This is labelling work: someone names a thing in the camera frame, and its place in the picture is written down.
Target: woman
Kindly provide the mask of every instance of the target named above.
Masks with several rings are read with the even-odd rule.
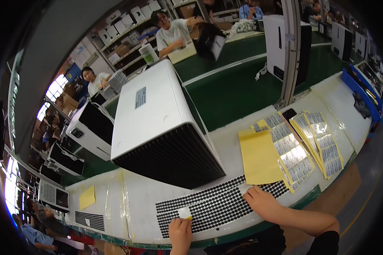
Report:
[[[153,24],[160,27],[158,33],[156,33],[159,57],[183,47],[185,41],[191,41],[188,26],[194,27],[204,22],[201,17],[188,20],[176,19],[170,22],[166,14],[161,10],[154,11],[150,19]]]
[[[109,85],[108,81],[112,74],[99,73],[98,75],[95,75],[92,68],[84,67],[81,71],[81,76],[84,80],[89,82],[88,93],[90,97],[93,97],[101,88],[104,89]]]

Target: cardboard box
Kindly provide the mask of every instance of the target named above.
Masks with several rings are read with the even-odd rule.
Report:
[[[198,8],[196,4],[188,4],[179,8],[180,13],[183,15],[183,18],[187,19],[193,17],[194,8]]]
[[[221,30],[224,30],[224,31],[231,29],[232,26],[233,26],[233,24],[231,24],[230,22],[218,22],[217,23],[217,27]]]
[[[126,53],[128,53],[131,49],[128,48],[126,45],[121,44],[118,46],[118,48],[115,49],[116,53],[120,56],[123,57]]]

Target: white device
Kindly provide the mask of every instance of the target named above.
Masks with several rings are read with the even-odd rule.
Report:
[[[112,42],[111,37],[108,35],[108,33],[105,29],[102,29],[101,31],[99,31],[98,35],[99,35],[99,37],[101,37],[101,40],[105,45]]]
[[[350,61],[352,32],[339,23],[332,23],[332,45],[330,49],[345,62]]]
[[[122,20],[118,20],[115,24],[114,24],[114,27],[116,28],[116,30],[118,31],[119,34],[123,33],[126,31],[126,26],[125,24],[122,22]]]
[[[75,156],[57,143],[51,146],[47,161],[73,176],[82,176],[84,171],[85,160]]]
[[[225,176],[207,133],[173,64],[165,59],[122,87],[111,159],[154,180],[196,188]]]
[[[267,70],[281,81],[285,68],[285,24],[282,15],[263,16],[267,48]],[[301,45],[296,86],[302,84],[307,75],[311,51],[312,27],[301,21]]]
[[[105,161],[111,160],[113,124],[94,104],[86,101],[72,117],[66,134]]]
[[[149,0],[147,2],[147,4],[148,4],[148,6],[150,7],[150,9],[152,11],[158,11],[158,10],[160,10],[162,8],[162,7],[160,7],[160,4],[156,0]]]
[[[49,204],[51,208],[67,213],[70,211],[69,192],[40,179],[38,186],[38,201],[44,206]]]
[[[143,15],[141,9],[137,6],[131,10],[132,15],[135,17],[137,23],[144,21],[146,18]]]
[[[354,51],[359,53],[364,59],[368,56],[368,39],[356,32]]]
[[[108,18],[106,18],[106,22],[108,24],[111,24],[114,20],[116,20],[119,17],[120,17],[120,11],[116,10]]]
[[[145,18],[150,18],[152,16],[152,10],[150,9],[150,7],[148,5],[140,8],[140,10],[142,11],[143,15],[145,16]]]
[[[123,13],[120,17],[125,27],[129,28],[133,25],[133,19],[128,13]]]
[[[107,25],[107,27],[105,28],[105,30],[107,31],[109,37],[111,37],[111,39],[115,39],[119,36],[119,32],[116,30],[116,28],[112,25]]]

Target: black hair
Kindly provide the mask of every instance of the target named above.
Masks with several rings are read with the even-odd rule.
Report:
[[[158,23],[160,21],[160,18],[158,16],[158,14],[166,15],[162,10],[157,10],[157,11],[152,12],[152,15],[150,15],[150,21],[152,21],[152,24],[155,26],[159,26]]]
[[[84,72],[85,72],[85,71],[91,71],[92,74],[94,74],[92,68],[90,68],[90,67],[84,67],[84,68],[82,68],[82,71],[81,71],[81,77],[82,77],[82,79],[84,79]]]

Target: metal frame post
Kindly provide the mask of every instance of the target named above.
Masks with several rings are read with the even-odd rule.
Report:
[[[59,185],[58,183],[56,183],[55,181],[49,179],[48,177],[40,174],[39,172],[37,172],[36,170],[32,169],[28,164],[26,164],[24,161],[22,161],[16,154],[14,151],[12,151],[6,144],[4,145],[4,149],[7,151],[8,154],[10,154],[10,156],[13,158],[14,161],[16,161],[17,163],[19,163],[22,167],[24,167],[27,171],[29,171],[32,175],[40,178],[40,179],[43,179],[45,180],[46,182],[49,182],[51,183],[52,185],[54,186],[57,186],[58,188],[62,188],[64,189],[63,186]]]
[[[196,1],[197,6],[200,8],[201,15],[203,15],[203,19],[205,22],[213,23],[210,19],[209,13],[207,12],[206,8],[204,7],[203,0],[197,0]]]
[[[54,108],[57,110],[57,112],[58,112],[62,117],[64,117],[64,119],[66,119],[68,122],[71,122],[71,119],[70,119],[67,115],[65,115],[65,113],[63,113],[62,110],[59,109],[58,106],[57,106],[53,101],[51,101],[47,96],[45,96],[45,101],[47,101],[48,103],[50,103],[50,105],[51,105],[52,107],[54,107]]]
[[[285,23],[285,66],[279,108],[286,107],[293,101],[301,45],[301,21],[298,1],[283,1],[282,10]]]

